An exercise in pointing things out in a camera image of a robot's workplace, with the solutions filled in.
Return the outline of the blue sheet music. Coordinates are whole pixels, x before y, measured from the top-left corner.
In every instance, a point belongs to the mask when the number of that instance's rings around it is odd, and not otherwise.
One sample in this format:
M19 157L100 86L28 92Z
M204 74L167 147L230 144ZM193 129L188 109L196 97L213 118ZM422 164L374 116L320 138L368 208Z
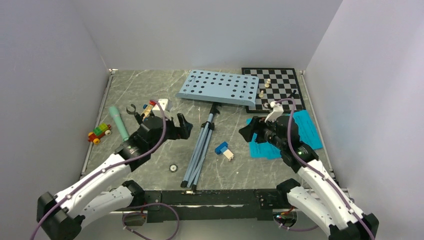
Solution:
M320 135L306 110L296 111L293 114L294 122L298 126L300 140L308 144L313 150L323 148Z
M281 158L281 152L278 148L268 142L257 143L257 134L254 133L251 142L249 142L249 152L252 158L266 158L275 160Z

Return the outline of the black microphone stand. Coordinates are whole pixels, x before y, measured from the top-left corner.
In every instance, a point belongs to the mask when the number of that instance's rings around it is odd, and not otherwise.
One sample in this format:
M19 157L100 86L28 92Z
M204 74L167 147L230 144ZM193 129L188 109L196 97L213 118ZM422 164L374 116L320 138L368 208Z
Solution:
M127 114L134 116L135 120L137 121L137 123L139 125L141 125L143 123L143 116L140 115L137 112L137 108L136 108L136 106L134 104L130 104L130 106L129 107L126 107L125 110L126 110Z

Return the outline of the light blue music stand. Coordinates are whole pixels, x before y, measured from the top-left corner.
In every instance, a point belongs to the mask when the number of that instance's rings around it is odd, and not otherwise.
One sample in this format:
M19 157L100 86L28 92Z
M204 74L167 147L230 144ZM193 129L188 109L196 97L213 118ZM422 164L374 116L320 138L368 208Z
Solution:
M222 104L254 106L259 86L257 76L194 69L188 74L178 98L211 102L206 121L200 131L180 187L195 191L215 130L214 118Z

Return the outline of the green toy microphone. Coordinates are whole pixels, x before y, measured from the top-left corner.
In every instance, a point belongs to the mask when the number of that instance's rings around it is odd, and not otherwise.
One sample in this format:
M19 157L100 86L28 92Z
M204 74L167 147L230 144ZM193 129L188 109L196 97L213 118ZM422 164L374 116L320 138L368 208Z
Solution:
M124 125L124 122L121 118L121 114L119 110L115 106L110 106L108 110L109 110L109 115L112 117L113 121L115 122L117 130L119 131L119 134L122 137L122 141L123 142L127 141L130 135L128 134L128 131Z

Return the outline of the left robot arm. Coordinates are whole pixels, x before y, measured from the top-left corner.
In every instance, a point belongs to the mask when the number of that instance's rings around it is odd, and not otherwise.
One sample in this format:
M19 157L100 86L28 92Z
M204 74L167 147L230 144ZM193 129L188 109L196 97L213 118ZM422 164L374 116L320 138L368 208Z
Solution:
M148 116L95 170L56 194L42 194L37 200L39 227L51 240L73 240L84 227L110 212L139 209L146 202L145 191L134 180L108 193L102 191L147 162L164 141L187 140L193 125L181 113L177 118L179 126L172 119Z

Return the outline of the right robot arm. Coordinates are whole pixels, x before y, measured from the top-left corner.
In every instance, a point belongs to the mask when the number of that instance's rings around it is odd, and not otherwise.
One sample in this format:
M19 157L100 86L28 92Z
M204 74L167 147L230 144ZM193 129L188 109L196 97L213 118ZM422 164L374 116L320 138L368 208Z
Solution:
M301 210L330 240L374 240L379 220L364 213L338 186L316 152L299 136L292 117L276 121L253 117L238 131L246 142L269 143L276 147L284 163L311 187L315 199L301 184L290 178L277 185L276 202L282 208L290 205Z

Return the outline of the blue white toy brick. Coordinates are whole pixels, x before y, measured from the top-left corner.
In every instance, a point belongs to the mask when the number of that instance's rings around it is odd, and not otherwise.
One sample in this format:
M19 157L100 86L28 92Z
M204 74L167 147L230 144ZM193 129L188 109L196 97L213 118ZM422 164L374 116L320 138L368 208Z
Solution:
M234 154L229 149L229 145L228 145L228 143L226 141L222 142L219 146L217 146L214 149L214 152L217 155L223 155L223 156L225 156L229 161L233 160L233 158L234 158Z

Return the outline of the beige toy cart blue wheels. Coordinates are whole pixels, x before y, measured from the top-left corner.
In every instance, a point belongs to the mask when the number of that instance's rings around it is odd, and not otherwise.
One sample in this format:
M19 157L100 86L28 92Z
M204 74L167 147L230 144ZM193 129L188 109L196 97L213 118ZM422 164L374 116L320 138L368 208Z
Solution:
M150 101L148 104L145 104L143 106L143 112L142 112L142 116L143 116L143 120L147 117L149 117L149 115L152 113L153 108L155 107L155 103Z

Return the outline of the blue white poker chip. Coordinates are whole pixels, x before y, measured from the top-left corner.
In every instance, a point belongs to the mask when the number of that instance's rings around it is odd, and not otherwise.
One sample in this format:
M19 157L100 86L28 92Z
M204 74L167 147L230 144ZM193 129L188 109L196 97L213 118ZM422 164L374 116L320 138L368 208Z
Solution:
M178 166L176 164L172 164L169 166L169 171L175 173L178 170Z

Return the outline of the cream chess piece standing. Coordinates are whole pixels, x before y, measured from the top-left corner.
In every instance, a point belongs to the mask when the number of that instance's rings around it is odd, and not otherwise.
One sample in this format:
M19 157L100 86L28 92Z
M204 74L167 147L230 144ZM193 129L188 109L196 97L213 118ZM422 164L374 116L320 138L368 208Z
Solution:
M269 88L270 86L271 86L271 79L270 79L270 78L268 78L268 79L265 81L264 87L265 87L265 88Z

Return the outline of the black white chessboard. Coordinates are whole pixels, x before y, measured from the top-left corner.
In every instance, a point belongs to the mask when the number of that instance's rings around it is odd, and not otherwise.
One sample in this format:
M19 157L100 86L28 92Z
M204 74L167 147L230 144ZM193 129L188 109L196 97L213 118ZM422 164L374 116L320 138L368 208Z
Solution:
M258 78L255 105L245 108L248 114L268 113L269 111L263 108L264 103L289 98L293 90L297 90L298 94L297 98L294 99L295 106L288 101L284 101L281 103L284 111L287 113L291 109L294 109L296 112L306 109L294 68L243 67L241 73ZM265 88L264 86L267 79L271 79L269 88ZM263 98L259 98L258 96L261 90L264 91Z

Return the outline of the colourful brick toy car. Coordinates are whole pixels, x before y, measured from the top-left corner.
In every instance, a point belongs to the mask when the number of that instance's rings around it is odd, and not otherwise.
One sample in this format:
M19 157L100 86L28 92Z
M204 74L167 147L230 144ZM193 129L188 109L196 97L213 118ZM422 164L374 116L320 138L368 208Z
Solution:
M87 141L98 145L101 142L101 138L112 134L111 128L110 124L101 123L92 132L88 133Z

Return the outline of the black base frame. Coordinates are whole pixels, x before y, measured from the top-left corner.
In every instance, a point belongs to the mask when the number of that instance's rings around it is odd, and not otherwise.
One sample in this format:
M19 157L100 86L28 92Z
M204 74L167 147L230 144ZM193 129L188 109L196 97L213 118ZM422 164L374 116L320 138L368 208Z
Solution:
M275 188L226 190L147 190L144 201L119 208L127 213L144 211L148 223L175 220L256 219L271 221L291 205Z

